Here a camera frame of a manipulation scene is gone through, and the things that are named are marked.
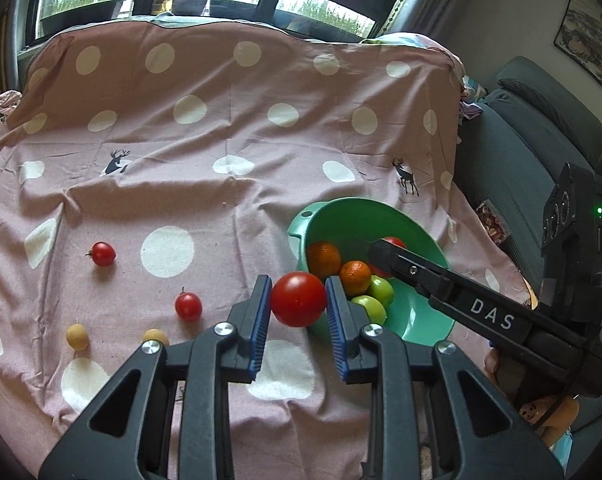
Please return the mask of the far red cherry tomato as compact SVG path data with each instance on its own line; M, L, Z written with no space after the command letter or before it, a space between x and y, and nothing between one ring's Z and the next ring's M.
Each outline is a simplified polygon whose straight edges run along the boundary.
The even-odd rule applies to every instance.
M92 245L86 256L91 258L96 266L112 266L115 263L116 252L110 244L100 240Z

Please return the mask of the left tan longan fruit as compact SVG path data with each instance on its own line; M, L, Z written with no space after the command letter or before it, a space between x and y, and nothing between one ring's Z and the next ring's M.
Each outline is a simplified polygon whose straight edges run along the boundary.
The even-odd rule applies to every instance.
M89 347L89 334L82 324L73 324L66 330L66 342L76 352L85 351Z

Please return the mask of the pink polka dot cloth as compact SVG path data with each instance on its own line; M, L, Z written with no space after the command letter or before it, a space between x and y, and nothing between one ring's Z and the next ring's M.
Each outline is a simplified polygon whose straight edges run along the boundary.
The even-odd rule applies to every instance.
M259 275L293 270L288 225L320 200L404 212L455 271L527 302L454 181L463 74L420 35L322 44L130 21L50 40L0 130L0 434L25 469L146 330L187 340ZM100 240L112 266L86 256ZM182 288L200 324L177 317Z

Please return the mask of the orange tangerine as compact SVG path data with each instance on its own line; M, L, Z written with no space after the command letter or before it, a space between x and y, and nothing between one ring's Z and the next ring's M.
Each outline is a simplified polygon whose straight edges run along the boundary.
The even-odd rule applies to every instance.
M337 275L342 266L339 248L326 240L318 240L306 248L308 272L325 281L331 275Z
M366 292L371 275L368 264L360 260L351 260L344 263L339 272L344 292L350 297L363 295Z

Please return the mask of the framed wall picture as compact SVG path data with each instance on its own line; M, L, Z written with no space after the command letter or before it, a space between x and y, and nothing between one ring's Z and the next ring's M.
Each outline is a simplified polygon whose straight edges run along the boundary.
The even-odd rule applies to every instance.
M602 6L597 0L569 0L554 45L602 88Z

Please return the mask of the green lime fruit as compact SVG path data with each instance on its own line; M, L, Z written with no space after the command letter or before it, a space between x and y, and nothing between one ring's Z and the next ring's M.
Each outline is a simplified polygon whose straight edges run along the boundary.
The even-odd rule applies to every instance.
M392 304L395 298L394 288L391 283L378 275L371 277L367 294L378 300L386 309Z

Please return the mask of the tan longan fruit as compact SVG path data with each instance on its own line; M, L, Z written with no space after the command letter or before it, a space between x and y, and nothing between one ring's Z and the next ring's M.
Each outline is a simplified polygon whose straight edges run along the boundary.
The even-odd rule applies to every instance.
M159 341L164 347L168 347L170 345L170 340L166 336L166 333L163 333L162 330L158 330L157 328L149 328L142 335L142 342L147 342L150 340Z
M82 324L73 324L66 330L66 342L76 352L85 351L89 347L89 334Z

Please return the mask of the right tan longan fruit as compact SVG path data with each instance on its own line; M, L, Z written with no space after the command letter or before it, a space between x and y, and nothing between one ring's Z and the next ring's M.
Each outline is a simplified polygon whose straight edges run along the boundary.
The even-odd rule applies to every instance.
M163 333L162 330L158 330L157 328L149 328L142 335L142 342L147 342L150 340L159 341L164 347L168 347L170 345L170 340L166 336L166 333Z

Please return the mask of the small red front tomato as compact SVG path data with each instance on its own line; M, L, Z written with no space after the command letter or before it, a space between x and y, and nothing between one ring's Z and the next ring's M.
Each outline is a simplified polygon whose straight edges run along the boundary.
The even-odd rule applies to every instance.
M407 268L401 263L401 250L406 245L395 236L385 236L371 243L368 249L368 263L371 272L380 278L404 280Z

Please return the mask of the grey sofa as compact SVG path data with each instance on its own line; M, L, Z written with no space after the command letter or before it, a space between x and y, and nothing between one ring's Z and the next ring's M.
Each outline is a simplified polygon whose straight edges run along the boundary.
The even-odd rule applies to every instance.
M523 56L499 71L479 106L481 115L460 128L454 181L471 206L492 202L510 231L500 249L539 289L544 205L568 162L602 177L602 125Z

